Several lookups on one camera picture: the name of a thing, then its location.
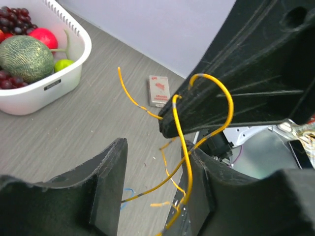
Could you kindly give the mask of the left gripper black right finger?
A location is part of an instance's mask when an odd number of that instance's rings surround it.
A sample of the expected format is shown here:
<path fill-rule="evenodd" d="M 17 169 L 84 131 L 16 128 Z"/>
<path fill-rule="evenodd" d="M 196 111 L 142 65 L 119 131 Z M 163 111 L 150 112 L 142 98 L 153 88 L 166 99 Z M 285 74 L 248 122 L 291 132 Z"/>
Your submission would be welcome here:
<path fill-rule="evenodd" d="M 242 174 L 197 149 L 183 236 L 312 236 L 315 172 L 279 170 L 263 179 Z"/>

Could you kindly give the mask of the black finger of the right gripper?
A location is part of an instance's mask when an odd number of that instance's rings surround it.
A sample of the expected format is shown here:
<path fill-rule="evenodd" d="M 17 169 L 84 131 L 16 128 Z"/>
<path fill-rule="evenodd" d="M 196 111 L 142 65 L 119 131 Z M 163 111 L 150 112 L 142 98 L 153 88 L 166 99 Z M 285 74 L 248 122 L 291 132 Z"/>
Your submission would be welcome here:
<path fill-rule="evenodd" d="M 315 114 L 315 3 L 238 0 L 193 74 L 231 93 L 231 126 L 307 123 Z"/>

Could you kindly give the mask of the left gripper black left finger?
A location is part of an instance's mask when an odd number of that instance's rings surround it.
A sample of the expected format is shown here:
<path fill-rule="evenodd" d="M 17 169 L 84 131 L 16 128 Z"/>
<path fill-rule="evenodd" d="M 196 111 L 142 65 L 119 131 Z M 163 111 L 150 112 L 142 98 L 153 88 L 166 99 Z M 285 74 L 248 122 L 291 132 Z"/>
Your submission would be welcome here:
<path fill-rule="evenodd" d="M 115 236 L 118 232 L 128 143 L 105 150 L 47 182 L 0 177 L 3 236 Z"/>

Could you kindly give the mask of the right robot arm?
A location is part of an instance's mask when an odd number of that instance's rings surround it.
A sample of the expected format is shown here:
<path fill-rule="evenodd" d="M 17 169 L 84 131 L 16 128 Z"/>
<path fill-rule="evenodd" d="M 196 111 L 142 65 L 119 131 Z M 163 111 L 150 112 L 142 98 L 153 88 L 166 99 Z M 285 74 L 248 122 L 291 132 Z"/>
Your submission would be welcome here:
<path fill-rule="evenodd" d="M 220 80 L 234 102 L 231 126 L 201 145 L 228 157 L 241 128 L 307 123 L 315 114 L 315 3 L 238 0 L 192 74 Z"/>

